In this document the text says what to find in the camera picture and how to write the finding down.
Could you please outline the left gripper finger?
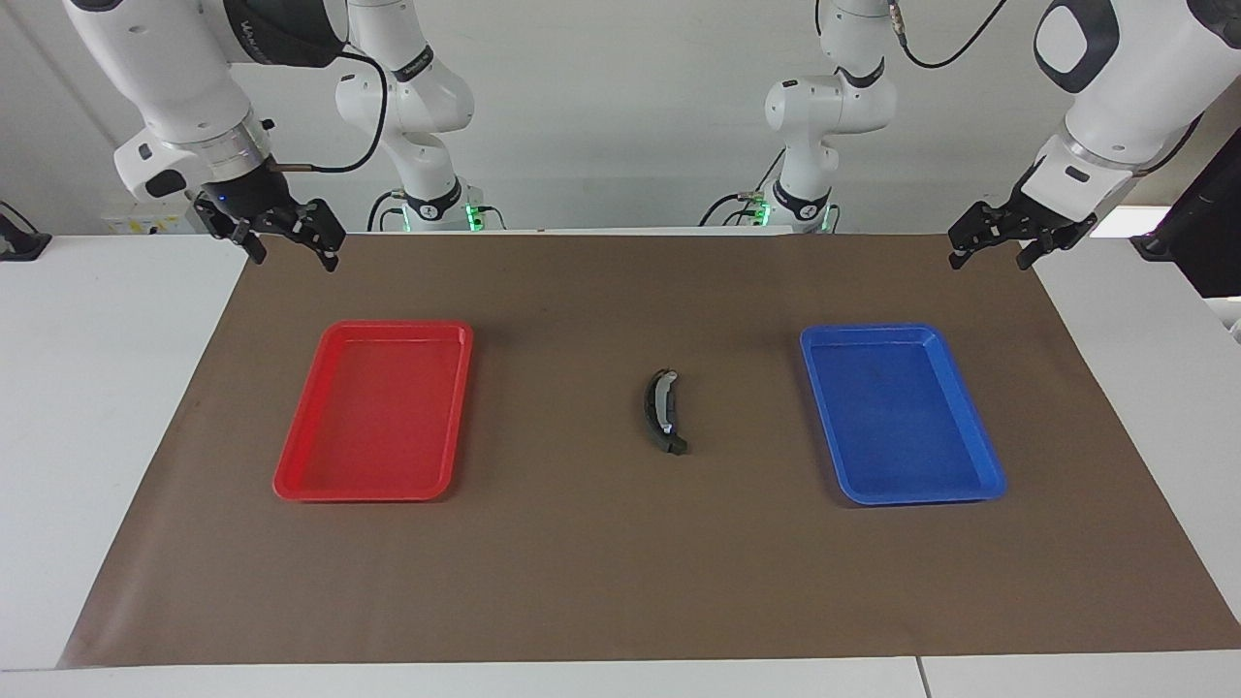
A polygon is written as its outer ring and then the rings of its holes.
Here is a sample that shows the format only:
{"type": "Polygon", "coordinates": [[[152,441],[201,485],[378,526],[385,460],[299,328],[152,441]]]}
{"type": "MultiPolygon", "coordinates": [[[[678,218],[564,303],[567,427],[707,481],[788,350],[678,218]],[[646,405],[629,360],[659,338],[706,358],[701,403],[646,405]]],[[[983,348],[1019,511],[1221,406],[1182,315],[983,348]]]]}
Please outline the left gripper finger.
{"type": "Polygon", "coordinates": [[[1086,220],[1069,224],[1064,227],[1042,230],[1036,233],[1033,241],[1025,243],[1016,256],[1019,270],[1031,270],[1037,260],[1059,250],[1072,250],[1076,243],[1088,235],[1098,224],[1098,217],[1090,215],[1086,220]]]}
{"type": "Polygon", "coordinates": [[[961,270],[975,252],[1005,243],[1006,219],[1009,219],[1006,207],[993,207],[987,202],[974,202],[967,207],[948,230],[952,246],[948,258],[951,267],[961,270]]]}

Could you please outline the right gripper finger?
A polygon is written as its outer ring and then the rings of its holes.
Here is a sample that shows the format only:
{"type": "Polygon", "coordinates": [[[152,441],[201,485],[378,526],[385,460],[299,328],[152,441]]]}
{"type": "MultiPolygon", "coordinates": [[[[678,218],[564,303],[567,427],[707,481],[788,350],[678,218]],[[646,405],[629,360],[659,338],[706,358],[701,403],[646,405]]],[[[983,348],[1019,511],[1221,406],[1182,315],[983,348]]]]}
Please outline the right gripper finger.
{"type": "Polygon", "coordinates": [[[288,241],[314,252],[326,272],[338,270],[338,252],[347,233],[325,200],[276,207],[276,230],[288,241]]]}
{"type": "Polygon", "coordinates": [[[213,238],[230,241],[236,247],[244,250],[244,255],[252,261],[252,265],[263,265],[266,262],[266,245],[253,233],[247,221],[235,221],[235,219],[227,216],[226,212],[222,212],[213,204],[213,199],[195,199],[194,211],[204,221],[207,232],[213,238]]]}

